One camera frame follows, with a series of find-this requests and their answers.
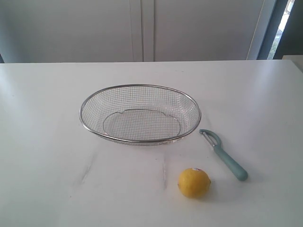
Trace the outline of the teal handled peeler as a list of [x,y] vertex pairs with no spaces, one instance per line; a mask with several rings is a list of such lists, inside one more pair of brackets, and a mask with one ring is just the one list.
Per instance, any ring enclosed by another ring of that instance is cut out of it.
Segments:
[[204,136],[208,143],[213,147],[217,156],[226,164],[235,177],[239,181],[246,181],[248,172],[222,148],[222,141],[219,136],[206,129],[200,129],[199,133]]

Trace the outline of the yellow lemon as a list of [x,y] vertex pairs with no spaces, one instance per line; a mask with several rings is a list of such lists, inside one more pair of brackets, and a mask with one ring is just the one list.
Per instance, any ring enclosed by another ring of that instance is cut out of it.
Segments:
[[178,188],[187,198],[199,199],[210,188],[211,180],[207,173],[199,168],[188,168],[178,177]]

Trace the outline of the blue window frame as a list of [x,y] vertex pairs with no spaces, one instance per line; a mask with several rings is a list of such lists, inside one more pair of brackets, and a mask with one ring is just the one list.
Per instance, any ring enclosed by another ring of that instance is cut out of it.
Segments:
[[248,50],[247,60],[266,60],[288,0],[264,0]]

